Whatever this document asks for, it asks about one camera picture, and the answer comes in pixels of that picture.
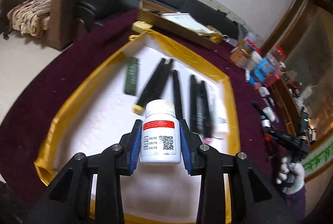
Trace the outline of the white gloved right hand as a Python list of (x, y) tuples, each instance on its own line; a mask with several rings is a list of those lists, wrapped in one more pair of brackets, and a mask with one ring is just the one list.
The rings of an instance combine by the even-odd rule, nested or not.
[[(294, 177), (294, 181), (290, 187), (285, 185), (288, 176)], [(282, 187), (282, 192), (286, 195), (298, 193), (305, 185), (305, 171), (302, 164), (291, 162), (289, 157), (281, 158), (281, 166), (278, 171), (276, 183)]]

